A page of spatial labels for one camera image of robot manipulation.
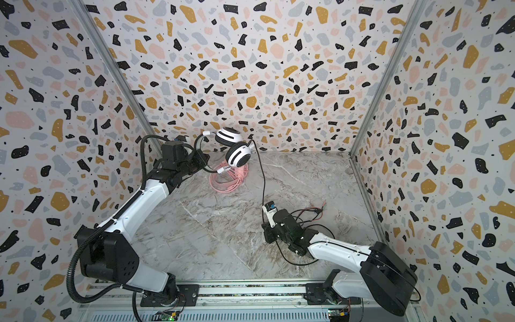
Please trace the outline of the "pink headphones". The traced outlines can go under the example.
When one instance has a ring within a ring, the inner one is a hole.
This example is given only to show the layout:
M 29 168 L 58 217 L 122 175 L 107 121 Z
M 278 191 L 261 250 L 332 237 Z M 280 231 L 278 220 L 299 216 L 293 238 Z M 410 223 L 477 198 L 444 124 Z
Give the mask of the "pink headphones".
M 210 174 L 209 184 L 218 193 L 232 193 L 244 183 L 248 172 L 248 165 L 234 168 L 223 161 L 217 166 L 216 172 Z

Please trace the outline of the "white black headphones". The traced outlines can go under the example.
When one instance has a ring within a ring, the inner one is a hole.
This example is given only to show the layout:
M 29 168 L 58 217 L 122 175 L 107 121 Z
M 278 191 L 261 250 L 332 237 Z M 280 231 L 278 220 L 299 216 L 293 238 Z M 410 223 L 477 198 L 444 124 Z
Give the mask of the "white black headphones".
M 229 147 L 229 150 L 227 151 L 225 155 L 225 161 L 227 163 L 227 166 L 222 166 L 220 169 L 215 170 L 212 169 L 208 165 L 208 161 L 205 158 L 205 154 L 201 150 L 201 142 L 204 140 L 207 136 L 215 136 L 215 141 L 219 144 Z M 223 127 L 220 130 L 217 130 L 216 132 L 212 131 L 204 131 L 195 141 L 194 141 L 194 150 L 195 152 L 198 152 L 198 155 L 200 156 L 202 163 L 203 163 L 203 170 L 210 173 L 223 173 L 225 171 L 228 171 L 232 168 L 241 168 L 244 167 L 248 161 L 251 158 L 251 148 L 250 143 L 246 143 L 243 140 L 243 136 L 241 133 L 232 127 Z

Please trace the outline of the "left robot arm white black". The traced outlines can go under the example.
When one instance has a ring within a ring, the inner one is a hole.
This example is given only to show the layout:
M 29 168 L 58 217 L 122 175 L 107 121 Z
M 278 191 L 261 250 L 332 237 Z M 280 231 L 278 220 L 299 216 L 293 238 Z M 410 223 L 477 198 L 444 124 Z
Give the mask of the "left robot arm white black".
M 142 186 L 114 215 L 96 228 L 82 226 L 76 233 L 77 251 L 69 264 L 66 287 L 77 303 L 91 303 L 115 288 L 142 292 L 153 301 L 169 304 L 178 298 L 174 275 L 141 262 L 132 242 L 140 226 L 154 208 L 187 178 L 202 170 L 209 157 L 200 151 L 182 161 L 163 158 L 149 173 Z M 96 295 L 82 296 L 76 289 L 75 271 L 83 276 L 111 282 Z

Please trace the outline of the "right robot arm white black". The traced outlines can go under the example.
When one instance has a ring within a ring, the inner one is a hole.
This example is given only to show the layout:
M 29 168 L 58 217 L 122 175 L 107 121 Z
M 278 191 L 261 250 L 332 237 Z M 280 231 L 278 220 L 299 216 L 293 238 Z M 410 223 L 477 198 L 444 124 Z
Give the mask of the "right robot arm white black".
M 372 299 L 395 316 L 405 315 L 416 292 L 417 277 L 385 243 L 361 246 L 336 240 L 303 227 L 292 214 L 277 209 L 273 202 L 262 206 L 262 221 L 268 244 L 282 242 L 297 256 L 338 265 L 319 288 L 307 288 L 308 302 L 339 305 L 352 298 Z

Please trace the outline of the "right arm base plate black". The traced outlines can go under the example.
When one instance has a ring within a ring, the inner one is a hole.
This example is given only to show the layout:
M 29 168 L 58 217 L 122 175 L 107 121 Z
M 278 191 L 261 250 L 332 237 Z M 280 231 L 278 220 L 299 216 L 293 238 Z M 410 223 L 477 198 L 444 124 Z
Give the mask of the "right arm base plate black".
M 307 283 L 305 284 L 304 299 L 308 305 L 333 304 L 333 291 L 328 283 Z

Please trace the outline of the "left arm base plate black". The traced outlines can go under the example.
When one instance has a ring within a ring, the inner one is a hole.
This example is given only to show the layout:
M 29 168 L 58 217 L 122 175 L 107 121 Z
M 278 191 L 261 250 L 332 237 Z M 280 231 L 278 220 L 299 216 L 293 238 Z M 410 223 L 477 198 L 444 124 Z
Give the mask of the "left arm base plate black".
M 197 304 L 199 284 L 173 284 L 162 292 L 145 291 L 140 301 L 141 307 L 181 308 L 194 307 Z

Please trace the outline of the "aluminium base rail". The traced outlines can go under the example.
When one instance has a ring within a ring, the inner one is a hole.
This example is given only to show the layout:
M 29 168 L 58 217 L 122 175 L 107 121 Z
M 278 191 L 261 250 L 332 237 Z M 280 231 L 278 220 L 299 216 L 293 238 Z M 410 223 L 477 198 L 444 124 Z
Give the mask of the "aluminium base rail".
M 199 284 L 194 307 L 131 306 L 134 295 L 117 289 L 91 304 L 81 304 L 78 321 L 425 321 L 417 303 L 402 317 L 372 299 L 352 298 L 339 305 L 308 305 L 305 284 L 319 280 L 186 281 Z

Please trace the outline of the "aluminium corner post left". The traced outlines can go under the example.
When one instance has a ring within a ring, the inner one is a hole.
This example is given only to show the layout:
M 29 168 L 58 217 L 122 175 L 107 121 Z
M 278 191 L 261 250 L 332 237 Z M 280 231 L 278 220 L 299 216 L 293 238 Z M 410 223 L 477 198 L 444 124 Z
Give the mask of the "aluminium corner post left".
M 154 130 L 151 128 L 133 91 L 127 84 L 116 60 L 112 57 L 107 44 L 99 32 L 99 28 L 94 24 L 93 18 L 87 10 L 87 6 L 84 4 L 84 1 L 68 1 L 68 4 L 77 20 L 79 20 L 80 27 L 83 28 L 84 38 L 88 39 L 90 42 L 89 47 L 92 50 L 93 58 L 99 58 L 101 60 L 101 71 L 107 72 L 108 76 L 117 87 L 117 92 L 133 111 L 135 120 L 139 123 L 143 131 L 142 134 L 139 135 L 141 140 L 137 144 L 139 156 L 151 156 L 149 152 L 144 151 L 142 143 L 144 136 L 154 134 Z

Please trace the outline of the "aluminium corner post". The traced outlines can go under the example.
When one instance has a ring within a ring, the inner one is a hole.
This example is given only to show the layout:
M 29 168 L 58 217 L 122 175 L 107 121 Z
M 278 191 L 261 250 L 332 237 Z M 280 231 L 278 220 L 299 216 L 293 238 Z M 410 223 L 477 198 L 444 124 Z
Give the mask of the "aluminium corner post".
M 101 60 L 101 71 L 107 72 L 108 76 L 117 87 L 117 92 L 133 111 L 135 120 L 139 123 L 143 131 L 142 134 L 139 135 L 141 140 L 137 144 L 139 156 L 151 156 L 149 152 L 144 151 L 142 143 L 144 136 L 154 134 L 154 130 L 151 128 L 133 91 L 127 84 L 116 60 L 112 57 L 107 44 L 99 32 L 99 28 L 94 24 L 93 18 L 87 10 L 87 6 L 84 4 L 84 1 L 68 1 L 68 4 L 77 20 L 79 20 L 80 27 L 83 28 L 84 38 L 88 39 L 90 42 L 89 47 L 92 50 L 93 58 L 99 58 Z
M 386 65 L 386 70 L 379 82 L 378 89 L 371 101 L 371 106 L 367 111 L 366 115 L 363 117 L 362 126 L 358 131 L 358 135 L 356 136 L 355 142 L 350 151 L 351 160 L 358 154 L 359 145 L 362 143 L 363 139 L 367 133 L 367 127 L 371 124 L 371 120 L 374 114 L 377 112 L 380 102 L 388 88 L 388 85 L 396 72 L 398 65 L 400 64 L 400 60 L 402 55 L 410 41 L 411 35 L 416 28 L 417 21 L 420 19 L 423 11 L 425 10 L 427 1 L 416 0 L 414 2 L 413 8 L 411 9 L 409 16 L 406 21 L 406 25 L 403 28 L 403 31 L 399 37 L 396 48 L 394 49 L 391 59 Z

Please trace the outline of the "aluminium corner post right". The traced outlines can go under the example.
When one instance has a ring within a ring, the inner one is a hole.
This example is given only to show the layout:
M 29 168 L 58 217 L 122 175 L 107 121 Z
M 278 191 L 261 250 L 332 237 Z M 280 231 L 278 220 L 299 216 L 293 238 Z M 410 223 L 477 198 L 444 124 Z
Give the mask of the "aluminium corner post right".
M 350 151 L 351 160 L 358 154 L 359 145 L 362 143 L 363 139 L 367 133 L 367 127 L 371 124 L 371 120 L 374 114 L 377 112 L 380 102 L 388 88 L 388 85 L 396 72 L 398 65 L 400 64 L 400 60 L 402 55 L 410 41 L 411 35 L 416 28 L 417 21 L 420 19 L 423 11 L 425 10 L 427 1 L 416 0 L 414 2 L 413 8 L 411 9 L 409 16 L 406 21 L 406 25 L 403 28 L 403 31 L 399 37 L 396 48 L 394 49 L 391 59 L 386 65 L 386 70 L 379 82 L 378 89 L 371 101 L 371 106 L 367 111 L 366 115 L 363 117 L 362 126 L 358 131 L 358 135 L 356 136 L 355 142 Z

